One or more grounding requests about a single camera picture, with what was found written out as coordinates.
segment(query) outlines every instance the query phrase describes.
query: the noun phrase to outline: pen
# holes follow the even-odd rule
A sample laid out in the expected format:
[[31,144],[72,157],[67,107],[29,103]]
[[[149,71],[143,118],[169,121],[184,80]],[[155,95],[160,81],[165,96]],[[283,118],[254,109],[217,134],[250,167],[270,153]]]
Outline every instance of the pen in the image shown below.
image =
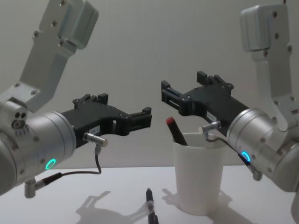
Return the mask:
[[149,224],[159,224],[158,216],[154,210],[153,192],[149,188],[146,190],[146,207],[148,208]]
[[166,124],[169,127],[169,130],[173,136],[174,141],[180,145],[187,146],[187,142],[186,142],[183,134],[181,133],[174,118],[170,117],[170,118],[166,119]]

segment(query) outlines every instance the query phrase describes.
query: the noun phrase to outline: black cable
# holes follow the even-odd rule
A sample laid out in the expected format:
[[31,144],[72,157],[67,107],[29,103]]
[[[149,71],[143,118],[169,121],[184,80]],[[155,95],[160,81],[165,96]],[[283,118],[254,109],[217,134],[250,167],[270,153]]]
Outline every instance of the black cable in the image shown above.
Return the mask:
[[238,153],[238,156],[240,157],[240,159],[245,163],[246,166],[249,166],[251,163],[248,162],[237,150],[235,150],[233,147],[231,147],[231,145],[225,141],[223,138],[215,138],[215,139],[206,139],[208,142],[216,142],[216,141],[222,141],[224,142],[226,145],[228,145],[231,149],[233,149],[236,153]]
[[59,178],[63,177],[63,176],[67,176],[67,175],[72,175],[72,174],[96,174],[96,175],[100,175],[102,173],[102,169],[99,163],[99,155],[95,155],[95,163],[97,165],[98,168],[98,172],[94,172],[94,171],[74,171],[74,172],[68,172],[68,173],[57,173],[54,174],[52,176],[48,176],[44,179],[42,179],[42,181],[45,183],[45,186],[47,186],[48,184],[58,180]]
[[97,164],[97,168],[98,168],[98,172],[94,172],[94,171],[74,171],[74,172],[68,172],[68,173],[64,173],[62,174],[62,176],[67,176],[67,175],[72,175],[72,174],[97,174],[100,175],[102,173],[102,169],[99,163],[99,156],[95,155],[95,163]]

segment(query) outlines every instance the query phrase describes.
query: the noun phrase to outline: white wall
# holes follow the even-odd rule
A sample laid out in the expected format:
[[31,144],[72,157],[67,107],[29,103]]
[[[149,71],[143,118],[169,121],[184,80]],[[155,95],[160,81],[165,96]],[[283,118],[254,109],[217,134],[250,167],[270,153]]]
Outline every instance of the white wall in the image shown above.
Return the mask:
[[[47,0],[0,1],[0,90],[14,84],[32,47]],[[109,104],[128,113],[153,108],[152,127],[127,137],[106,136],[105,167],[171,165],[171,136],[165,119],[173,116],[183,132],[205,121],[180,117],[160,102],[166,79],[180,92],[198,86],[196,72],[218,74],[235,85],[233,96],[259,106],[255,66],[241,45],[240,11],[282,0],[91,0],[100,17],[86,49],[69,60],[56,94],[41,112],[63,112],[86,93],[109,94]],[[292,77],[299,83],[299,1],[288,0]],[[230,162],[238,160],[228,154]],[[93,145],[78,149],[61,168],[93,167]]]

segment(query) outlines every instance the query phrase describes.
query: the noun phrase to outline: table surface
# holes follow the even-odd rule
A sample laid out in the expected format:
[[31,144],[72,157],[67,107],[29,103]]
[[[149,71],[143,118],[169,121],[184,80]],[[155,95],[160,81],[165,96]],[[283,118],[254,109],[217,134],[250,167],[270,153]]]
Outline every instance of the table surface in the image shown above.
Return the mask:
[[[50,170],[38,180],[56,172]],[[0,197],[1,224],[147,224],[145,191],[153,191],[160,224],[294,224],[294,193],[245,166],[225,166],[217,212],[192,216],[177,205],[174,167],[104,168],[101,175],[65,176],[26,199],[23,185]]]

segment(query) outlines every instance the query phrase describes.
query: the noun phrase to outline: white paper cup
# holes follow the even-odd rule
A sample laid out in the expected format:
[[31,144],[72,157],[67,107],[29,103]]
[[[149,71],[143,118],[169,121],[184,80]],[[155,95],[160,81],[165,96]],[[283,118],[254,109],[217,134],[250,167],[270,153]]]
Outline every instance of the white paper cup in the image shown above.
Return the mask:
[[188,146],[173,143],[179,206],[192,215],[208,215],[217,207],[226,145],[207,142],[201,133],[183,135]]

